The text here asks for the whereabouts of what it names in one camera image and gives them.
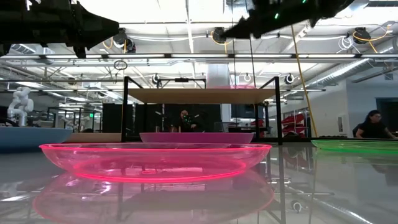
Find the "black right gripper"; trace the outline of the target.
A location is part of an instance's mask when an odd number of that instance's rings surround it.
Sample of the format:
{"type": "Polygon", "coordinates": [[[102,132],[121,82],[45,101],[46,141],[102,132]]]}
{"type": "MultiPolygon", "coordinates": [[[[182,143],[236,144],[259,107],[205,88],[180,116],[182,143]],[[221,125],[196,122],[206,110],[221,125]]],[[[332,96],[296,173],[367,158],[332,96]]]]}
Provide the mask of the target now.
{"type": "Polygon", "coordinates": [[[308,20],[314,12],[311,0],[255,0],[253,6],[248,19],[240,18],[222,33],[222,38],[250,39],[252,34],[258,39],[267,32],[308,20]]]}

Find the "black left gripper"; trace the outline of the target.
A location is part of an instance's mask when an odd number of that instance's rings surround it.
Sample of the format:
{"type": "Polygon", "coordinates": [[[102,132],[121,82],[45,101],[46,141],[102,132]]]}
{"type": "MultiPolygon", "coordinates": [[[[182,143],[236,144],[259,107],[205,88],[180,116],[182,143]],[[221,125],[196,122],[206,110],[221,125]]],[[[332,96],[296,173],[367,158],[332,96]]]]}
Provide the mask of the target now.
{"type": "Polygon", "coordinates": [[[119,23],[93,14],[79,2],[1,0],[1,55],[12,44],[64,43],[78,58],[119,34],[119,23]]]}

